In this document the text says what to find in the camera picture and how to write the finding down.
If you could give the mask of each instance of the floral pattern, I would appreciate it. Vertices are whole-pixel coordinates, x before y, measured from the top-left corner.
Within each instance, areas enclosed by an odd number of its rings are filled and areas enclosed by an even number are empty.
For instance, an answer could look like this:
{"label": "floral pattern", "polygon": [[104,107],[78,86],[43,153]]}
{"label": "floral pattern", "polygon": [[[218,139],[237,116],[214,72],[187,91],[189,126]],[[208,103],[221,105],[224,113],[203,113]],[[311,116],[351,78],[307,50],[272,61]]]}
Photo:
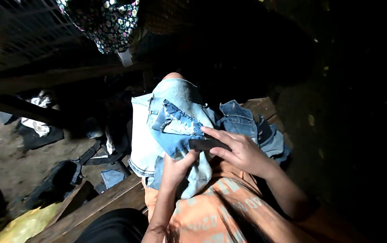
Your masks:
{"label": "floral pattern", "polygon": [[96,43],[101,53],[125,52],[131,44],[132,32],[137,28],[139,0],[124,5],[117,0],[94,0],[80,8],[77,3],[69,4],[78,0],[56,1],[60,11]]}

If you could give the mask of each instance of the denim scrap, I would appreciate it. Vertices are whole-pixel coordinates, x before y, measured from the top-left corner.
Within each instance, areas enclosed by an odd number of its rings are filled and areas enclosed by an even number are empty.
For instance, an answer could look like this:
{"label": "denim scrap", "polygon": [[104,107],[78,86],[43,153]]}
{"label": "denim scrap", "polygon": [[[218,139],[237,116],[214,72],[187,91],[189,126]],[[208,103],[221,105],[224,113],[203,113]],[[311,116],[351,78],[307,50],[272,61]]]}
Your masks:
{"label": "denim scrap", "polygon": [[241,107],[235,100],[221,104],[219,109],[224,117],[216,122],[219,129],[247,135],[268,157],[280,164],[285,161],[291,149],[283,141],[283,135],[276,126],[268,124],[264,117],[259,117],[258,124],[249,109]]}
{"label": "denim scrap", "polygon": [[171,158],[180,160],[190,150],[189,139],[204,138],[201,126],[201,122],[165,99],[156,121],[151,124],[151,133]]}
{"label": "denim scrap", "polygon": [[[163,158],[167,152],[174,159],[184,158],[189,152],[188,139],[203,137],[201,125],[214,126],[214,112],[203,106],[197,87],[183,79],[161,81],[151,94],[132,98],[132,107],[129,164],[135,174],[148,178],[147,185],[158,188],[163,169],[156,164],[158,157]],[[181,199],[191,198],[210,181],[211,175],[205,152],[201,152],[176,195]]]}
{"label": "denim scrap", "polygon": [[267,120],[260,116],[258,127],[258,142],[268,157],[276,160],[278,165],[288,158],[291,148],[284,142],[283,135],[276,129],[276,125],[269,125]]}
{"label": "denim scrap", "polygon": [[241,107],[235,100],[221,104],[219,109],[224,114],[216,122],[220,130],[247,135],[257,144],[257,125],[249,109]]}

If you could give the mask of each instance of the black pants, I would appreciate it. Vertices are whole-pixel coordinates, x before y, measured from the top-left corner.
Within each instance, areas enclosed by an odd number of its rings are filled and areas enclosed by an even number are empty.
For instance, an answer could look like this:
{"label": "black pants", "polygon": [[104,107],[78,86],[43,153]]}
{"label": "black pants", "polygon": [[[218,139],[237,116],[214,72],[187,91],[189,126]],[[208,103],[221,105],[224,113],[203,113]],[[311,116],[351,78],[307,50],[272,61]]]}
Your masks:
{"label": "black pants", "polygon": [[140,211],[121,208],[105,213],[93,221],[75,243],[141,242],[148,220]]}

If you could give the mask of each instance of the yellow fabric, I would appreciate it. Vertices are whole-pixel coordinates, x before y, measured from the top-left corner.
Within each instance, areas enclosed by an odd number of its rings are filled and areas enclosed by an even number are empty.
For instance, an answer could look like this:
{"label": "yellow fabric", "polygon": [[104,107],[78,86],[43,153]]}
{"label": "yellow fabric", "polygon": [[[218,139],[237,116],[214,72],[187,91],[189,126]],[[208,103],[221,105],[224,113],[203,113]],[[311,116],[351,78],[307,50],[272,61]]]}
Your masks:
{"label": "yellow fabric", "polygon": [[36,208],[15,218],[0,232],[0,243],[23,243],[40,233],[57,213],[61,203]]}

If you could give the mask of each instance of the orange t-shirt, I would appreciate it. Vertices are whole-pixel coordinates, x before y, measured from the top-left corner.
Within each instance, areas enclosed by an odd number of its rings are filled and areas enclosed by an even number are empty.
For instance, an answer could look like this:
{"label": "orange t-shirt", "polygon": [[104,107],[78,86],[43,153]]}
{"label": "orange t-shirt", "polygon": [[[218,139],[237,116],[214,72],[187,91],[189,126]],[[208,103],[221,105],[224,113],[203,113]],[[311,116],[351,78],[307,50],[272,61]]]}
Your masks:
{"label": "orange t-shirt", "polygon": [[[234,208],[249,215],[271,242],[360,242],[362,239],[348,224],[337,220],[338,216],[331,217],[326,213],[323,207],[304,222],[286,220],[257,196],[261,193],[255,179],[228,162],[222,161],[213,168],[212,178],[217,180],[205,192],[176,202],[170,225],[179,235],[178,242],[246,241],[213,191],[219,191]],[[145,187],[145,192],[150,221],[158,191]]]}

